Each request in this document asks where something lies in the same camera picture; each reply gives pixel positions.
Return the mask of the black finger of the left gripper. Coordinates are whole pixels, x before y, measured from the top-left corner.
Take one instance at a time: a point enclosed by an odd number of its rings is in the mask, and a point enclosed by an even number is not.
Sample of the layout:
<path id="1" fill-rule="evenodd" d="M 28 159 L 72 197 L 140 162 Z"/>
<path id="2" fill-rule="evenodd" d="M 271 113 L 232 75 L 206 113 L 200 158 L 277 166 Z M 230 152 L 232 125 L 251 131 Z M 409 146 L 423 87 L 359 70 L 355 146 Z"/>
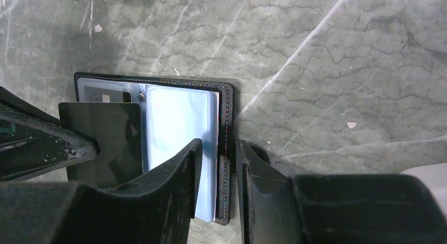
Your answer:
<path id="1" fill-rule="evenodd" d="M 1 88 L 1 181 L 28 180 L 97 154 L 94 140 Z"/>

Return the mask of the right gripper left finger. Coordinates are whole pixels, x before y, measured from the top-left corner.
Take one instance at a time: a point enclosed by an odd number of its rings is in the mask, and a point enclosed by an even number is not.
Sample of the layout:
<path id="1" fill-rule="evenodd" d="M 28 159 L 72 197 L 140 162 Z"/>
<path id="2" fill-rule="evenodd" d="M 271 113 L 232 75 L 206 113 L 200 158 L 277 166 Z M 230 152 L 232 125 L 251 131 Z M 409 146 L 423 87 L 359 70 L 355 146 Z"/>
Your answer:
<path id="1" fill-rule="evenodd" d="M 195 216 L 202 141 L 119 186 L 3 182 L 1 243 L 186 243 Z"/>

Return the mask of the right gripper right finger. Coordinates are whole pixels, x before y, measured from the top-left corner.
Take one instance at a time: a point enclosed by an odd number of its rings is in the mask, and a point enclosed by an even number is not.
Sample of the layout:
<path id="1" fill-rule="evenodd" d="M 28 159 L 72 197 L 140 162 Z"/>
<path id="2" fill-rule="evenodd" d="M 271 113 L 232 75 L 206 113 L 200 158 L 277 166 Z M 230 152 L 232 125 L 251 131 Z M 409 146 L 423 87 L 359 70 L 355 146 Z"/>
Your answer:
<path id="1" fill-rule="evenodd" d="M 446 218 L 413 176 L 288 177 L 244 140 L 236 166 L 243 243 L 446 243 Z"/>

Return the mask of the black credit card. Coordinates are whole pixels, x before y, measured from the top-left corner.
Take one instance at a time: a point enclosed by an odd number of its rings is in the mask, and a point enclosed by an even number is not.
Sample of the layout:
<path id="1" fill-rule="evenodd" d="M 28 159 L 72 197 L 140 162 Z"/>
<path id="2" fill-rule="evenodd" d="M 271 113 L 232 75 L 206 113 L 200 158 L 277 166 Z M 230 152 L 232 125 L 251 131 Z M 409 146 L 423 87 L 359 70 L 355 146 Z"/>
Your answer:
<path id="1" fill-rule="evenodd" d="M 66 168 L 70 181 L 115 189 L 142 175 L 141 107 L 137 103 L 62 102 L 63 127 L 92 139 L 93 160 Z"/>

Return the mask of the black leather card holder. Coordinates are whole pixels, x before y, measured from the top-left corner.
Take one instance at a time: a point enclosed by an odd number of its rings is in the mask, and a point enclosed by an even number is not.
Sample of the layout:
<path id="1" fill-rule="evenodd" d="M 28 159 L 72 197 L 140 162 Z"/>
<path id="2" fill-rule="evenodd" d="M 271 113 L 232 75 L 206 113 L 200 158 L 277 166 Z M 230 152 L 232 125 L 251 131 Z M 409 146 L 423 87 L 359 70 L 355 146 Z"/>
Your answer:
<path id="1" fill-rule="evenodd" d="M 230 221 L 230 172 L 233 155 L 234 87 L 166 77 L 77 72 L 76 99 L 84 87 L 120 90 L 141 107 L 142 170 L 148 172 L 173 157 L 193 139 L 202 141 L 202 168 L 195 215 L 207 222 Z"/>

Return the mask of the card inside holder sleeve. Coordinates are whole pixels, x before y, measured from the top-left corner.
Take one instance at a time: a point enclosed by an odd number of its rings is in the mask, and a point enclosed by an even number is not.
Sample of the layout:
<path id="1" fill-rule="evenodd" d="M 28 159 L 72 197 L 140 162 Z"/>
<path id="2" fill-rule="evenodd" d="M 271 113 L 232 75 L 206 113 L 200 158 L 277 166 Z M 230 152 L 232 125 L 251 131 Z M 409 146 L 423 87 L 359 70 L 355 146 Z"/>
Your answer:
<path id="1" fill-rule="evenodd" d="M 85 86 L 84 87 L 84 101 L 85 102 L 104 102 L 114 103 L 132 102 L 131 94 L 129 92 L 120 90 L 101 89 L 97 87 Z"/>

